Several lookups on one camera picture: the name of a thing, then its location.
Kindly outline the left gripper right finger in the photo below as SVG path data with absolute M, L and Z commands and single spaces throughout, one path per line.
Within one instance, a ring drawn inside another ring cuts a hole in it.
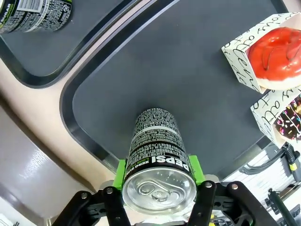
M 235 226 L 261 225 L 261 203 L 242 182 L 235 181 L 223 186 L 205 180 L 197 156 L 189 155 L 189 161 L 197 185 L 189 226 L 210 225 L 213 210 L 221 211 Z

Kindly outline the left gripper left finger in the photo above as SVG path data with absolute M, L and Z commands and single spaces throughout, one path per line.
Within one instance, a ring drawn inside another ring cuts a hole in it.
M 120 160 L 113 185 L 95 194 L 77 192 L 55 220 L 56 226 L 95 226 L 106 217 L 110 226 L 131 225 L 124 209 L 122 186 L 126 160 Z

